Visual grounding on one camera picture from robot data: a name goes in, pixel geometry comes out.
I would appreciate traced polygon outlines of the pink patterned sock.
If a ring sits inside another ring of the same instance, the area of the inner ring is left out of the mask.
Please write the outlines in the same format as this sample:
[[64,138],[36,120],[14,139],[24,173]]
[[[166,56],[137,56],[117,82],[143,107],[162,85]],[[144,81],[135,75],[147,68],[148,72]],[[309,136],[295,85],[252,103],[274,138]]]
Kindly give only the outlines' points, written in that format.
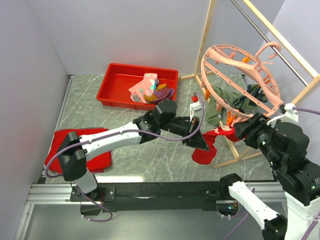
[[150,97],[156,91],[157,84],[157,73],[145,73],[141,81],[129,88],[130,98],[136,103],[146,104],[145,97]]

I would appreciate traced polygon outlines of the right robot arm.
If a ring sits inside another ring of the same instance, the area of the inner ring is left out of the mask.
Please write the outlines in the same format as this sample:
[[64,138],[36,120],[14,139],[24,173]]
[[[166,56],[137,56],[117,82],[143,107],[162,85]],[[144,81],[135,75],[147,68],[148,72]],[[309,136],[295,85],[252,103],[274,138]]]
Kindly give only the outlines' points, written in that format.
[[320,166],[307,159],[310,139],[295,123],[277,119],[275,125],[261,113],[233,125],[238,139],[259,149],[281,184],[287,216],[269,208],[235,173],[221,178],[219,193],[235,199],[255,219],[265,240],[320,238]]

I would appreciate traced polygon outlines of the red sock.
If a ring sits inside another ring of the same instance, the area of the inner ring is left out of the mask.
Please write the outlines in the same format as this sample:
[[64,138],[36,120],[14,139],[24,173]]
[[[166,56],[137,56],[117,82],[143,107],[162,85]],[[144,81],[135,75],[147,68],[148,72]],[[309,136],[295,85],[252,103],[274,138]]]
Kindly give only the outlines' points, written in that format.
[[236,137],[235,128],[230,125],[216,127],[213,130],[204,133],[202,136],[205,142],[207,143],[209,150],[196,148],[193,154],[191,155],[192,160],[200,165],[209,165],[216,156],[217,149],[214,146],[216,137],[225,136],[228,140],[232,142],[240,141],[240,139]]

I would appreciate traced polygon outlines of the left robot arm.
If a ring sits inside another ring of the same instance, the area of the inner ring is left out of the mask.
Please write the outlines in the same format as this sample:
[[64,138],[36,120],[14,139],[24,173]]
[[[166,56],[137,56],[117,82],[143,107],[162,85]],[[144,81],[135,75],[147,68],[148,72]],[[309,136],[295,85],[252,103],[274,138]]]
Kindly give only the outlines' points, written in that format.
[[94,201],[100,195],[100,188],[87,162],[106,152],[161,138],[161,131],[178,135],[177,141],[188,147],[209,151],[200,131],[203,119],[177,116],[176,110],[176,102],[165,99],[154,109],[121,127],[85,135],[69,132],[57,152],[63,179],[76,183],[82,195],[88,201]]

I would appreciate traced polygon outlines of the mustard yellow sock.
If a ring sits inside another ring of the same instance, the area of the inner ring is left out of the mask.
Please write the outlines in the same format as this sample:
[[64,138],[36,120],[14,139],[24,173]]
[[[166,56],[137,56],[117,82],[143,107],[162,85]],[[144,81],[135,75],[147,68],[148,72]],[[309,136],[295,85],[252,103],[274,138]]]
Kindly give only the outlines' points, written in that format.
[[164,89],[164,88],[166,88],[166,87],[167,87],[167,84],[166,84],[166,83],[164,83],[164,84],[159,84],[159,85],[156,87],[155,92],[154,92],[152,95],[150,95],[150,96],[145,95],[145,96],[144,96],[144,99],[145,99],[147,102],[149,102],[149,103],[151,103],[152,101],[157,100],[157,99],[161,96],[161,90]]

